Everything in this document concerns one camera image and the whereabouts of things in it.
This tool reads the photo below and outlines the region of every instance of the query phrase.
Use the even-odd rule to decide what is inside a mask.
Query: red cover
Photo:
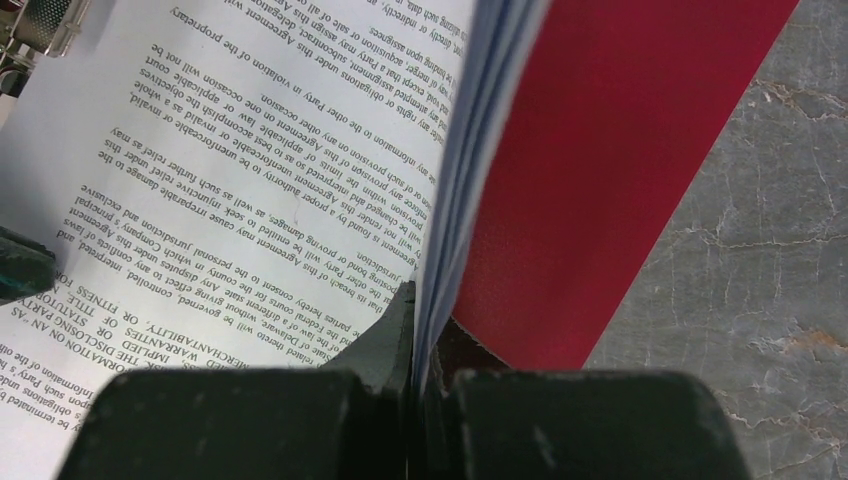
[[[455,316],[517,368],[579,368],[797,0],[553,0]]]

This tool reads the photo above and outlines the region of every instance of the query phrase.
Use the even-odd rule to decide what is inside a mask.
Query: marble veining
[[[801,1],[587,367],[699,376],[754,478],[848,478],[848,1]]]

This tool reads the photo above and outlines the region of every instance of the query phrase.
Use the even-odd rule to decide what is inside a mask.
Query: black plastic part
[[[428,478],[750,478],[721,408],[678,373],[462,372]]]
[[[55,281],[53,252],[0,227],[0,305],[46,292]]]
[[[432,356],[412,411],[414,296],[402,285],[375,326],[320,369],[117,377],[59,480],[749,478],[715,398],[676,373],[453,376],[461,362],[442,358],[452,351],[504,367],[468,337]]]
[[[350,372],[136,371],[98,395],[59,480],[392,478]]]

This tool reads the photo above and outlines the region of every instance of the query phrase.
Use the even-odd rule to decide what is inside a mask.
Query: green object
[[[55,281],[53,252],[0,227],[0,305],[50,290]]]

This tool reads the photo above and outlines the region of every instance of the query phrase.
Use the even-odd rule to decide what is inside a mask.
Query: red sheet
[[[455,316],[518,368],[579,368],[797,0],[553,0]]]

